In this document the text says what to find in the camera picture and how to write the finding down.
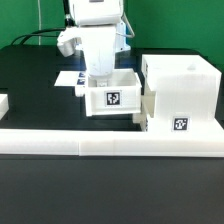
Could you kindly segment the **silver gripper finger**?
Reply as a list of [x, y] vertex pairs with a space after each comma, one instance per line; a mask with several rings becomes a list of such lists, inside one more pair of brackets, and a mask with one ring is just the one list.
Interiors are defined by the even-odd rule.
[[108, 79], [97, 79], [97, 87], [108, 87]]

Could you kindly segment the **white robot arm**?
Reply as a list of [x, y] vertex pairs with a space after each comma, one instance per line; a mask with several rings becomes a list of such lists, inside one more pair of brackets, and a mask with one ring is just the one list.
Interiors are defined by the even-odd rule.
[[87, 75], [98, 87], [106, 87], [115, 66], [117, 25], [123, 16], [123, 0], [69, 0], [75, 24], [62, 31], [57, 47], [64, 57], [75, 53], [81, 41]]

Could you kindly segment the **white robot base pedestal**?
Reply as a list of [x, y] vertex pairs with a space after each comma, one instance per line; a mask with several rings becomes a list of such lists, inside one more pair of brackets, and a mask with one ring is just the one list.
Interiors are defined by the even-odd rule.
[[131, 49], [127, 44], [129, 28], [130, 24], [128, 23], [126, 15], [123, 14], [121, 21], [116, 26], [116, 52], [128, 51]]

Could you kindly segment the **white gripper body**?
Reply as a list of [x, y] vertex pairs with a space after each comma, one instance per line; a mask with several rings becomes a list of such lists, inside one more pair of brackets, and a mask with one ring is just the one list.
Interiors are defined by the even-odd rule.
[[115, 63], [116, 27], [82, 27], [81, 41], [89, 76], [94, 79], [109, 77]]

